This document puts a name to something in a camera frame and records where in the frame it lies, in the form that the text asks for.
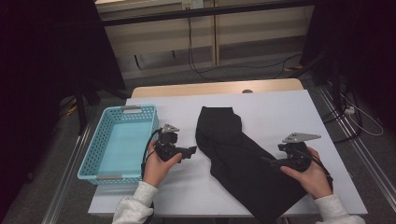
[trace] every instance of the gray sweatshirt sleeve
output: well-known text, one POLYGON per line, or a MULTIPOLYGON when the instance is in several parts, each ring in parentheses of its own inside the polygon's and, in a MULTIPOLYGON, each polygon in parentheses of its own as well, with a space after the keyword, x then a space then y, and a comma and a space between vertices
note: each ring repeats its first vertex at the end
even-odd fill
POLYGON ((358 216, 351 216, 341 204, 340 199, 336 194, 332 194, 323 198, 315 200, 315 204, 320 210, 323 218, 322 222, 317 224, 364 224, 363 218, 358 216))
POLYGON ((113 217, 113 224, 139 224, 144 223, 148 216, 153 213, 151 206, 158 190, 143 181, 134 192, 134 196, 125 196, 117 205, 113 217))

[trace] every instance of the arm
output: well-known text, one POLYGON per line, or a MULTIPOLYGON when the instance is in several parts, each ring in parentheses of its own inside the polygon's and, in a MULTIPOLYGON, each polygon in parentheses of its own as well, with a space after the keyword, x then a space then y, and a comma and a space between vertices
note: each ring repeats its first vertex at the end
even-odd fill
POLYGON ((139 182, 134 196, 125 196, 120 201, 114 213, 113 224, 144 223, 153 213, 153 209, 149 207, 158 192, 157 187, 172 166, 181 160, 181 153, 179 153, 167 162, 162 161, 154 152, 154 142, 148 146, 148 154, 150 156, 146 162, 143 181, 139 182))
MULTIPOLYGON (((308 148, 312 155, 319 158, 313 148, 308 148)), ((315 162, 305 172, 298 172, 289 167, 282 166, 280 170, 300 182, 303 188, 315 199, 315 204, 320 210, 323 222, 326 224, 347 223, 363 224, 361 217, 351 216, 341 204, 337 195, 332 193, 324 171, 315 162)))

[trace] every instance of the white tabletop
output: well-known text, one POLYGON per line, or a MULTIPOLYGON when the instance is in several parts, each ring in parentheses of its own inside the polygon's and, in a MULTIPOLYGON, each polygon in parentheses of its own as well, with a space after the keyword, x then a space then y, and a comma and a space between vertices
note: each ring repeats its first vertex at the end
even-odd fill
MULTIPOLYGON (((321 138, 307 141, 316 149, 334 178, 334 193, 350 214, 367 214, 347 169, 332 143, 307 91, 276 91, 248 94, 216 94, 129 99, 127 105, 157 106, 160 125, 180 129, 178 147, 196 146, 195 128, 202 106, 231 106, 242 119, 243 132, 276 158, 286 157, 277 144, 290 133, 314 133, 321 138)), ((175 165, 159 186, 155 197, 158 217, 251 217, 210 173, 210 159, 199 149, 190 160, 175 165)), ((90 214, 112 216, 120 199, 134 193, 135 186, 98 186, 90 214)), ((285 216, 317 214, 310 196, 295 204, 285 216)))

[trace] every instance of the black fabric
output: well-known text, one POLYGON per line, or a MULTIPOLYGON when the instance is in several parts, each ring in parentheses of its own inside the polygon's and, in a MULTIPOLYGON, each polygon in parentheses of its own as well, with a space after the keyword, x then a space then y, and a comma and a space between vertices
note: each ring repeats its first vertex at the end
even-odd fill
POLYGON ((231 107, 204 106, 195 138, 211 160, 210 174, 261 223, 274 222, 305 196, 296 180, 262 159, 275 160, 242 133, 241 118, 231 107))

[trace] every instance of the light blue storage basket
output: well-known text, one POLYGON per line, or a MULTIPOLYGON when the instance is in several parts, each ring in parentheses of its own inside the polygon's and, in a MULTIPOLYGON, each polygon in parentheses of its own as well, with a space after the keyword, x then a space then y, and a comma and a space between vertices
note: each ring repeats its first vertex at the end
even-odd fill
POLYGON ((105 109, 78 170, 78 178, 94 185, 140 181, 143 153, 158 126, 155 105, 105 109))

